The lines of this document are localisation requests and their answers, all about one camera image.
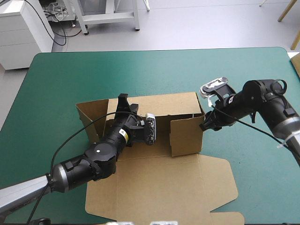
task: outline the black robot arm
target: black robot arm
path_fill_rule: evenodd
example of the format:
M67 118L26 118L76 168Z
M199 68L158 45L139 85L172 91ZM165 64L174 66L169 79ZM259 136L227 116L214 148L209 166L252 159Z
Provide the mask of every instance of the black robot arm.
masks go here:
M137 115L138 105L129 105L127 94L120 94L113 124L97 143L82 155L56 164L50 176L42 176L0 190L0 224L15 210L53 191L67 192L90 180L100 180L116 172L116 161L125 146L156 140L153 114L145 120Z
M276 138L283 139L300 165L300 117L284 97L287 84L284 80L253 80L236 93L225 77L215 79L200 88L203 98L217 96L214 110L205 115L201 129L215 131L232 126L237 119L250 115L255 123L258 112Z

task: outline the green table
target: green table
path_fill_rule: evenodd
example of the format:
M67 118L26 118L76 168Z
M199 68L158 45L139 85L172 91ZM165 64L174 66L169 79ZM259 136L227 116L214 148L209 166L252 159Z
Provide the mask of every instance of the green table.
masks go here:
M241 90L250 79L281 78L286 98L300 112L300 82L282 48L138 52L64 52L37 55L0 132L0 188L49 171L55 149L82 127L75 103L130 96L198 91L226 76ZM207 102L201 100L207 111ZM256 126L267 130L260 116ZM300 222L300 169L292 155L269 137L235 124L204 134L202 154L230 161L237 200L216 211L239 211L247 223ZM57 162L88 147L83 132L61 151ZM84 210L86 185L43 198L34 218L54 223L107 220ZM33 205L7 218L25 222Z

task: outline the black wire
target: black wire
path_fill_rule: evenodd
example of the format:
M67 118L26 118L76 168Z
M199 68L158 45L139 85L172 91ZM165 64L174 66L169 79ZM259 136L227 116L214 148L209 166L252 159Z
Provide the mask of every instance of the black wire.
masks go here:
M27 2L27 3L33 8L33 10L36 12L36 14L38 15L39 19L41 20L41 22L42 22L42 24L43 24L45 30L47 31L49 37L52 39L52 41L53 41L54 43L56 43L57 45L64 46L64 45L67 43L67 38L65 38L65 43L64 43L64 44L60 44L60 43L56 42L56 41L54 40L54 38L51 37L51 35L50 35L48 29L46 28L46 26L45 26L45 24L44 24L44 21L42 20L41 16L38 14L37 10L33 7L33 5L32 5L30 2L28 2L27 0L24 0L24 1Z
M50 13L49 11L46 11L46 10L44 10L44 13L48 13L48 15L46 15L47 18L50 17L50 16L55 16L55 14ZM56 35L58 35L58 36L61 36L61 37L71 38L71 37L75 37L75 36L77 36L78 34L80 34L81 31L82 31L82 30L78 31L78 33L73 34L73 35L66 35L65 32L64 32L65 35L58 34L58 33L54 32L54 31L53 31L53 33L56 34Z
M73 34L73 35L67 35L67 36L64 36L64 35L55 33L54 31L53 31L53 33L56 34L56 35L58 35L58 36L61 36L61 37L71 38L71 37L75 37L75 36L77 36L78 34L80 34L81 31L82 31L82 30L78 31L78 33L76 33L76 34Z
M267 132L265 132L265 131L263 131L263 130L257 128L257 127L254 127L254 126L252 126L252 125L250 125L250 124L247 124L247 123L245 123L245 122L243 122L243 121L241 121L241 120L239 120L239 119L237 119L237 118L235 118L235 117L233 117L233 116L230 116L230 115L228 115L227 113L225 113L225 112L223 112L223 111L217 109L217 108L214 107L213 105L212 105L212 107L213 107L215 110L217 110L219 113L222 113L223 115L229 117L230 119L235 120L235 121L237 121L237 122L239 122L239 123L241 123L241 124L243 124L243 125L246 125L247 127L250 127L250 128L252 128L252 129L254 129L254 130L257 130L257 131L259 131L259 132L261 132L261 133L263 133L263 134L269 136L270 138L272 138L273 140L275 140L275 141L278 142L279 144L283 144L280 140L278 140L278 139L277 139L276 137L274 137L273 135L271 135L271 134L269 134L269 133L267 133ZM283 146L284 146L285 148L287 148L288 150L290 150L289 147L288 147L286 144L284 144Z
M55 153L54 153L54 155L52 157L52 160L51 160L51 169L50 169L50 179L49 180L51 180L52 175L53 175L52 173L53 173L53 167L54 167L53 164L54 164L54 161L55 161L55 157L57 156L57 154L59 153L59 151L62 149L62 147L64 147L67 144L68 141L70 141L73 137L75 137L77 134L79 134L80 132L82 132L85 128L89 127L90 125L92 125L93 123L97 122L98 120L100 120L100 119L102 119L102 118L104 118L106 116L112 115L112 114L131 114L131 115L134 115L134 116L137 116L137 117L141 118L141 116L139 116L139 115L137 115L137 114L135 114L133 112L110 112L108 114L100 116L99 118L93 120L91 123L89 123L88 125L84 126L80 130L78 130L77 132L75 132L62 145L60 145L58 147L58 149L55 151ZM44 193L45 193L45 191L47 190L48 187L49 187L49 182L47 183L47 185L45 186L44 190L41 192L40 196L38 197L37 202L36 202L36 204L34 205L32 211L31 211L31 214L30 214L30 216L29 216L29 218L27 220L26 225L28 225L30 223L30 221L31 221L31 219L33 217L33 214L36 211L36 209L38 207L38 204L41 201L41 199L42 199L42 197L43 197L43 195L44 195Z
M46 186L44 187L43 191L41 192L40 196L38 197L37 199L37 202L35 203L31 213L30 213L30 216L28 217L28 220L26 222L26 225L28 225L33 217L33 214L34 212L36 211L37 207L38 207L38 204L39 202L41 201L42 197L44 196L44 193L46 192L47 188L49 187L49 183L46 184Z

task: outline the flattened cardboard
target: flattened cardboard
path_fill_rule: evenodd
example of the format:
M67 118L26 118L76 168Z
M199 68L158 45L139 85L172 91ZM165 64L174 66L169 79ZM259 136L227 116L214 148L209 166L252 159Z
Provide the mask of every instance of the flattened cardboard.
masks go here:
M236 199L238 191L226 160L195 154L202 147L199 124L204 120L196 93L129 97L128 101L139 104L141 116L155 114L157 141L152 146L126 147L115 174L89 182L86 211L136 225L159 220L177 220L180 225L243 225L240 213L210 213ZM115 111L117 99L76 106L86 125ZM99 139L113 118L108 116L87 131L89 140Z
M158 220L177 220L180 225L244 225L240 213L210 213L237 195L224 159L198 154L150 157L117 162L114 175L89 182L85 209L136 225Z

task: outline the white sticker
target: white sticker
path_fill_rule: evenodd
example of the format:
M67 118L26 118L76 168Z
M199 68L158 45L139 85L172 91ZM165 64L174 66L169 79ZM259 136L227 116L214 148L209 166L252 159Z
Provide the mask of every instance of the white sticker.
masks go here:
M125 130L120 129L119 133L125 138L126 143L128 142L128 134L126 133Z
M232 97L229 99L228 104L230 104L231 102L233 102L233 97L234 97L234 96L232 96Z

